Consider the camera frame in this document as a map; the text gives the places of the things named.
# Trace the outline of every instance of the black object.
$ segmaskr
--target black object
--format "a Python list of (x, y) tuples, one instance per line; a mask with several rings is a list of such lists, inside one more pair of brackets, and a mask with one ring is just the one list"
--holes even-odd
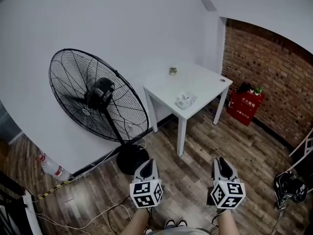
[(117, 164), (133, 175), (149, 159), (132, 145), (148, 132), (148, 115), (131, 85), (102, 59), (77, 49), (58, 51), (51, 60), (49, 80), (63, 110), (89, 132), (122, 145)]
[(250, 88), (251, 88), (251, 85), (244, 82), (244, 83), (241, 84), (241, 86), (236, 91), (236, 93), (240, 94), (240, 93), (247, 92), (248, 90), (250, 90)]
[(227, 209), (223, 209), (221, 211), (218, 210), (218, 214), (216, 214), (215, 217), (212, 219), (211, 225), (213, 225), (214, 227), (211, 229), (210, 234), (212, 234), (215, 230), (219, 228), (218, 225), (214, 224), (214, 220), (226, 210)]
[(214, 200), (211, 196), (211, 192), (213, 191), (214, 187), (208, 187), (207, 189), (207, 197), (206, 197), (206, 205), (207, 206), (215, 206)]
[(221, 175), (227, 179), (230, 179), (230, 177), (233, 175), (233, 170), (230, 168), (228, 163), (225, 162), (225, 159), (220, 158), (220, 160), (218, 161), (218, 165)]
[(32, 235), (33, 233), (25, 211), (27, 205), (22, 198), (22, 196), (25, 195), (25, 189), (10, 179), (2, 171), (0, 171), (0, 185), (3, 186), (3, 189), (0, 190), (0, 205), (5, 208), (5, 213), (0, 212), (0, 234), (16, 234), (15, 229), (13, 229), (13, 225), (11, 224), (11, 220), (13, 220), (20, 234)]
[[(157, 123), (157, 126), (158, 126), (158, 127), (161, 127), (162, 125), (164, 125), (164, 124), (167, 123), (168, 121), (170, 121), (170, 120), (172, 120), (172, 119), (175, 119), (175, 118), (177, 118), (177, 117), (176, 117), (174, 114), (170, 114), (170, 115), (168, 115), (167, 117), (165, 117), (164, 119), (162, 119), (161, 121), (159, 121), (159, 122)], [(152, 132), (152, 127), (150, 127), (150, 128), (148, 129), (147, 134), (150, 133), (150, 132)], [(117, 150), (114, 150), (114, 152), (112, 152), (108, 157), (107, 157), (106, 155), (102, 156), (101, 158), (99, 158), (99, 159), (97, 159), (96, 161), (90, 163), (89, 165), (85, 166), (84, 168), (81, 168), (80, 170), (78, 170), (78, 171), (72, 173), (72, 176), (73, 176), (73, 177), (77, 177), (77, 176), (81, 175), (82, 173), (84, 173), (84, 172), (90, 170), (91, 168), (93, 168), (96, 164), (102, 162), (104, 159), (107, 160), (107, 159), (109, 159), (110, 157), (116, 155), (117, 153), (118, 153), (118, 151), (117, 151)]]
[(116, 208), (116, 207), (122, 205), (129, 197), (130, 197), (130, 195), (127, 196), (126, 198), (124, 198), (124, 200), (123, 200), (121, 203), (119, 203), (118, 205), (113, 206), (112, 208), (110, 208), (110, 209), (108, 210), (108, 212), (107, 212), (107, 218), (108, 218), (108, 222), (109, 222), (110, 229), (111, 229), (112, 232), (114, 232), (116, 235), (118, 235), (118, 233), (117, 233), (115, 230), (113, 230), (112, 225), (111, 225), (111, 222), (110, 222), (110, 216), (109, 216), (110, 211), (112, 211), (114, 208)]
[(275, 176), (274, 189), (277, 205), (280, 210), (286, 199), (291, 198), (294, 202), (303, 202), (307, 196), (307, 187), (291, 172), (283, 172)]
[(149, 178), (152, 175), (152, 169), (153, 169), (153, 159), (151, 159), (141, 170), (140, 176), (145, 179)]

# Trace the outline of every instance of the fire extinguisher box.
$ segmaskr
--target fire extinguisher box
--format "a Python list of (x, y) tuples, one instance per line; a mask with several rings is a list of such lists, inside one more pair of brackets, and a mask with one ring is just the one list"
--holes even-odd
[(250, 92), (237, 94), (236, 91), (233, 91), (230, 96), (227, 113), (248, 126), (263, 99), (264, 94), (256, 96)]

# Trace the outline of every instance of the fan stand pole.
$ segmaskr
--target fan stand pole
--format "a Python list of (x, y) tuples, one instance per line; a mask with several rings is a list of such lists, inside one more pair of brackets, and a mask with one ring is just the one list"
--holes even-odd
[(122, 139), (121, 135), (119, 134), (119, 132), (118, 132), (118, 130), (117, 130), (117, 128), (116, 128), (116, 126), (115, 126), (115, 124), (114, 124), (114, 122), (113, 122), (113, 120), (112, 120), (110, 114), (109, 114), (109, 112), (107, 111), (107, 109), (103, 110), (102, 112), (103, 112), (103, 114), (106, 116), (106, 118), (107, 118), (107, 120), (108, 120), (110, 126), (112, 127), (112, 129), (113, 129), (113, 131), (114, 131), (114, 133), (115, 133), (117, 139), (119, 140), (119, 142), (121, 143), (121, 145), (124, 145), (125, 142), (124, 142), (124, 140)]
[(120, 147), (116, 148), (118, 153), (116, 159), (118, 168), (125, 174), (134, 175), (136, 169), (144, 162), (149, 160), (149, 154), (145, 149), (139, 148), (138, 145), (125, 143), (119, 134), (118, 129), (116, 128), (109, 112), (104, 110), (103, 113), (112, 127), (117, 139), (122, 144)]

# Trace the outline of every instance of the tissue box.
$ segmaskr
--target tissue box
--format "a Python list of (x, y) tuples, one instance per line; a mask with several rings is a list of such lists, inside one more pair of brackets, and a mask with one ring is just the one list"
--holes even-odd
[(181, 92), (177, 95), (175, 104), (182, 110), (185, 110), (193, 105), (196, 99), (197, 96), (195, 96), (192, 92)]

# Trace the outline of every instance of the plastic bottle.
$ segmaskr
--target plastic bottle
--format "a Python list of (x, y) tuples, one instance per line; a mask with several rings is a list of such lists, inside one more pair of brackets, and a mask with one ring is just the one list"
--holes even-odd
[(45, 153), (40, 154), (39, 159), (44, 172), (52, 175), (55, 179), (65, 181), (71, 177), (71, 174), (67, 170), (55, 163)]

